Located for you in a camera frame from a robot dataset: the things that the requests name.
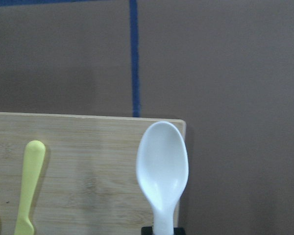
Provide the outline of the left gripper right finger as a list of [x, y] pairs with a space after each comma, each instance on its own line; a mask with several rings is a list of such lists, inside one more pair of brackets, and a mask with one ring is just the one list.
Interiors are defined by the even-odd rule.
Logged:
[[175, 227], [173, 229], [173, 234], [174, 235], [185, 235], [185, 230], [182, 227]]

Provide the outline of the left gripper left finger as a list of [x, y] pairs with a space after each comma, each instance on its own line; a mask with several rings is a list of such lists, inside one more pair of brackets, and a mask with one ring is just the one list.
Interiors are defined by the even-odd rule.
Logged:
[[153, 228], [151, 226], [142, 227], [141, 235], [153, 235]]

